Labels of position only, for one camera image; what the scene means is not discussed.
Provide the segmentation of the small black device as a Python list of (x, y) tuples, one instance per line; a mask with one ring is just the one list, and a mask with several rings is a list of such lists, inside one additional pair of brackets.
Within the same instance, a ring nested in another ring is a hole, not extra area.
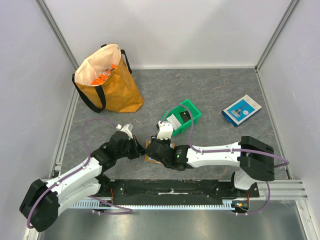
[(188, 111), (180, 112), (179, 115), (181, 117), (182, 124), (186, 124), (188, 121), (191, 120), (191, 116)]

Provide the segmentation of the green plastic bin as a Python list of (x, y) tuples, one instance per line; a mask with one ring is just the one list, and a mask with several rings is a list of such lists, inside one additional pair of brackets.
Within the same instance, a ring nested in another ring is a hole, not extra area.
[[(190, 110), (193, 117), (193, 123), (195, 125), (198, 122), (199, 118), (202, 116), (200, 110), (198, 110), (198, 108), (189, 99), (182, 101), (180, 104), (186, 106)], [(164, 118), (167, 113), (168, 111), (163, 114), (161, 120), (165, 120), (172, 124), (173, 136), (183, 133), (185, 130), (192, 126), (191, 115), (185, 107), (176, 106), (167, 115), (167, 117)]]

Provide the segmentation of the white card stack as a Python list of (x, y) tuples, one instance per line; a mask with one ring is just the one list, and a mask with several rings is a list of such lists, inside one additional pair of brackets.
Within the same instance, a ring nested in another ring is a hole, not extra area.
[(182, 124), (179, 122), (179, 120), (174, 114), (168, 116), (166, 120), (172, 124), (172, 127), (175, 131), (182, 126)]

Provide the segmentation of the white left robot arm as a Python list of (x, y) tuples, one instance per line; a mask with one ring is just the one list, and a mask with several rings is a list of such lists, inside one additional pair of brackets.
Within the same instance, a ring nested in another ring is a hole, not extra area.
[(134, 160), (145, 152), (135, 136), (116, 131), (108, 142), (90, 152), (76, 167), (47, 181), (33, 181), (19, 207), (27, 220), (27, 228), (43, 232), (74, 203), (95, 194), (106, 196), (110, 192), (110, 184), (104, 172), (119, 159)]

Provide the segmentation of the brown tote bag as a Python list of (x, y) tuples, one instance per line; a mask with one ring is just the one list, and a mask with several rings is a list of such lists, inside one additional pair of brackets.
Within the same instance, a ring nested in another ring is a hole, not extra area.
[[(91, 85), (111, 65), (117, 68), (107, 80), (101, 85)], [(82, 101), (96, 113), (104, 110), (134, 113), (144, 104), (126, 52), (116, 43), (104, 44), (85, 58), (72, 75), (72, 83)]]

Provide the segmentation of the blue white box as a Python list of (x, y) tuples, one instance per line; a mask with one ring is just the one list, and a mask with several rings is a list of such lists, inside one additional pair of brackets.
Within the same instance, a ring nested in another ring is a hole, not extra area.
[(262, 106), (246, 94), (227, 108), (223, 109), (221, 114), (226, 121), (234, 127), (238, 127), (261, 109)]

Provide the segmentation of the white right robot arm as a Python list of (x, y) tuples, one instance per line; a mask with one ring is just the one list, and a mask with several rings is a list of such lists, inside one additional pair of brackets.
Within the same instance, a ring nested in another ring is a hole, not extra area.
[(220, 146), (177, 145), (172, 148), (163, 140), (153, 140), (146, 147), (146, 155), (164, 167), (176, 171), (206, 166), (237, 167), (229, 191), (242, 196), (255, 182), (275, 180), (274, 148), (253, 138)]

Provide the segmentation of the orange snack packet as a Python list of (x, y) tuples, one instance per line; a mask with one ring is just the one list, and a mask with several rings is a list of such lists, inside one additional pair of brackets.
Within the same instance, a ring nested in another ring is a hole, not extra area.
[(117, 68), (117, 65), (112, 64), (106, 71), (104, 71), (100, 76), (98, 76), (92, 83), (92, 86), (97, 86), (103, 84), (112, 72)]

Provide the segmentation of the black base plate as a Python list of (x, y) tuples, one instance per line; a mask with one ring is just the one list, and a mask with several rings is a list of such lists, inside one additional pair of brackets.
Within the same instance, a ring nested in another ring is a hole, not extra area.
[(253, 183), (248, 190), (237, 189), (230, 180), (217, 179), (113, 179), (103, 184), (98, 191), (103, 197), (125, 197), (146, 194), (209, 195), (221, 199), (258, 198), (258, 185)]

